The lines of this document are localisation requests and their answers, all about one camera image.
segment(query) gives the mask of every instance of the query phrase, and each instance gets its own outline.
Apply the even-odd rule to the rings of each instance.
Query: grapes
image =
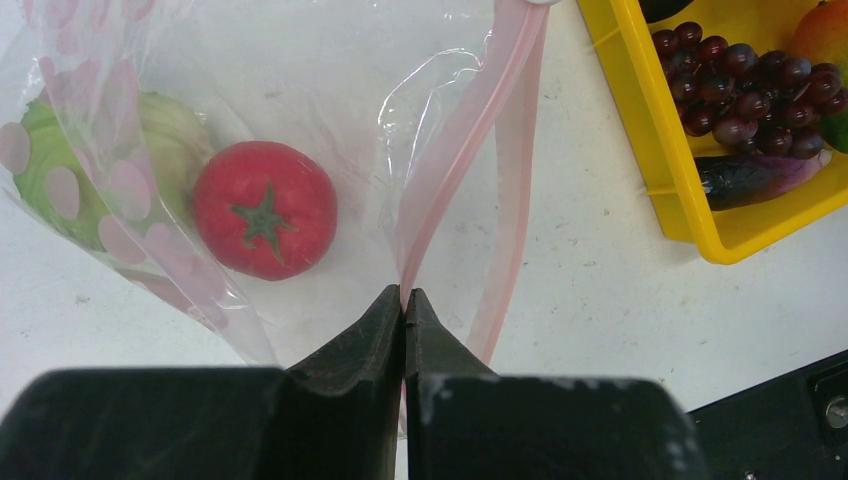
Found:
[[[757,54],[750,45],[737,43],[727,47],[721,56],[721,68],[723,71],[739,77],[757,64]]]
[[[822,115],[839,115],[845,111],[845,107],[848,107],[848,90],[844,88],[836,92],[833,98],[816,105]]]
[[[734,148],[739,153],[754,153],[757,151],[757,140],[754,137],[749,138],[748,140],[742,140],[737,143]]]
[[[773,77],[780,72],[780,67],[783,66],[783,61],[786,60],[786,52],[780,50],[772,50],[766,52],[760,57],[758,68],[764,77]]]
[[[680,39],[671,30],[660,30],[651,35],[651,39],[654,41],[654,48],[657,49],[657,53],[661,57],[674,55],[677,49],[680,48]]]
[[[715,109],[701,105],[686,112],[683,116],[683,128],[693,137],[703,137],[713,130]]]
[[[806,127],[813,119],[815,110],[806,102],[795,102],[786,105],[778,112],[780,124],[786,128]]]
[[[779,126],[777,118],[775,117],[774,112],[772,111],[769,111],[767,114],[765,114],[763,118],[760,119],[759,124],[761,132],[773,130]]]
[[[842,88],[839,76],[828,71],[819,71],[810,75],[809,82],[810,85],[804,93],[804,98],[813,103],[830,100]]]
[[[698,45],[698,57],[704,64],[710,64],[721,59],[727,50],[727,40],[719,36],[707,37]]]
[[[718,103],[733,93],[735,82],[728,75],[715,75],[701,83],[701,98],[706,102]]]
[[[672,79],[669,84],[671,96],[677,102],[686,102],[698,95],[698,85],[695,83],[695,75],[681,73]]]
[[[701,37],[704,36],[704,29],[695,22],[681,23],[674,29],[677,38],[680,39],[680,46],[683,48],[695,48],[701,43]]]
[[[675,69],[674,63],[669,58],[661,58],[660,65],[663,67],[663,75],[665,75],[666,80],[671,80],[674,77]]]
[[[651,36],[688,136],[712,132],[747,155],[808,159],[822,151],[822,118],[848,111],[838,66],[814,66],[781,50],[759,57],[748,44],[703,35],[700,25],[685,22]]]
[[[678,72],[695,73],[698,69],[698,54],[694,50],[678,50],[672,55],[671,62]]]
[[[818,155],[822,149],[824,139],[818,131],[807,128],[792,133],[792,147],[789,153],[793,157],[806,160]]]
[[[741,80],[739,80],[737,88],[742,93],[750,93],[750,92],[756,92],[757,90],[760,90],[761,87],[760,87],[760,82],[758,81],[757,78],[755,78],[753,76],[745,76],[745,77],[742,77]]]
[[[782,128],[765,132],[757,138],[757,147],[766,155],[785,155],[792,148],[792,134]]]
[[[751,138],[748,133],[747,122],[736,116],[722,118],[713,128],[713,138],[722,145],[736,145],[747,140]]]
[[[736,99],[736,113],[746,120],[763,118],[771,108],[771,100],[760,92],[749,92]]]
[[[809,60],[792,57],[783,62],[778,78],[783,86],[796,87],[804,83],[812,71],[813,65]]]
[[[831,72],[836,74],[836,78],[842,78],[842,69],[832,63],[820,63],[813,67],[811,74],[815,75],[819,72]]]
[[[745,121],[745,140],[749,138],[754,138],[757,132],[760,130],[760,124],[756,120],[746,120]]]

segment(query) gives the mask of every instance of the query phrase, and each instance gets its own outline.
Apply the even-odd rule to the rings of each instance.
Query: white table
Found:
[[[0,4],[0,51],[20,24]],[[577,5],[554,7],[525,265],[493,368],[652,378],[692,409],[848,349],[848,210],[735,266],[666,240],[589,45]],[[0,216],[0,412],[58,367],[241,363],[8,203]]]

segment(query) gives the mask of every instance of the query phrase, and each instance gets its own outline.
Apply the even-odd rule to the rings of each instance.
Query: red tomato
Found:
[[[306,155],[274,142],[218,152],[194,186],[194,221],[223,265],[265,280],[309,270],[336,235],[330,177]]]

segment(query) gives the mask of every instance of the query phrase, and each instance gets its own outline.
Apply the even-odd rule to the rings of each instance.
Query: bolt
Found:
[[[827,404],[825,410],[827,423],[832,428],[845,428],[848,426],[848,400],[845,397],[836,397]]]

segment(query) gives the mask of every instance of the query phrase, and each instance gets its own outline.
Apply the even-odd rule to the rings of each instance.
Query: yellow plastic basket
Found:
[[[709,262],[733,264],[848,203],[848,159],[759,205],[711,212],[694,156],[719,154],[712,136],[688,138],[677,117],[651,33],[684,21],[704,36],[784,49],[818,0],[695,0],[677,16],[647,25],[638,0],[578,0],[666,237],[695,243]]]

